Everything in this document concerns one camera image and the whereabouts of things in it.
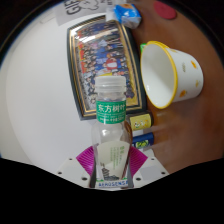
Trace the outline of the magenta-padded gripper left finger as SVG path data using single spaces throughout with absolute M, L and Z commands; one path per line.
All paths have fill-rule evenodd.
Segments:
M 94 150 L 88 147 L 74 158 L 68 158 L 56 174 L 78 186 L 89 188 L 94 171 Z

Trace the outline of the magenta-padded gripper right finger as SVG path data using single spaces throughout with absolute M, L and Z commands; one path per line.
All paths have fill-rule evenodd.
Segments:
M 168 175 L 152 149 L 141 152 L 132 147 L 128 163 L 128 187 L 140 188 Z

